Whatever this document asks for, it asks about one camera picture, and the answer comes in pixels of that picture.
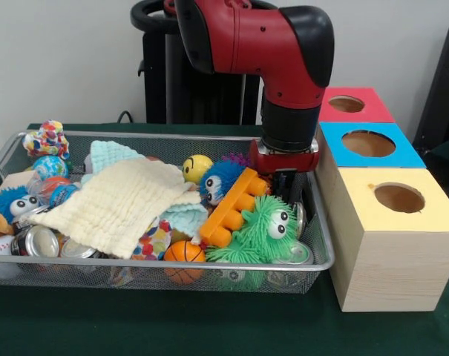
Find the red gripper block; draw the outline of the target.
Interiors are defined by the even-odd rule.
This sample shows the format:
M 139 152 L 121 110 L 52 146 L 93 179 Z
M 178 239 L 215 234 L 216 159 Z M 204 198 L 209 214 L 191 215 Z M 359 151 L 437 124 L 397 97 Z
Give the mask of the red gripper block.
M 314 171 L 319 159 L 318 142 L 312 140 L 309 149 L 300 153 L 283 153 L 267 148 L 260 139 L 253 139 L 249 146 L 251 167 L 259 174 L 274 174 L 274 195 L 294 203 L 295 176 L 297 172 Z

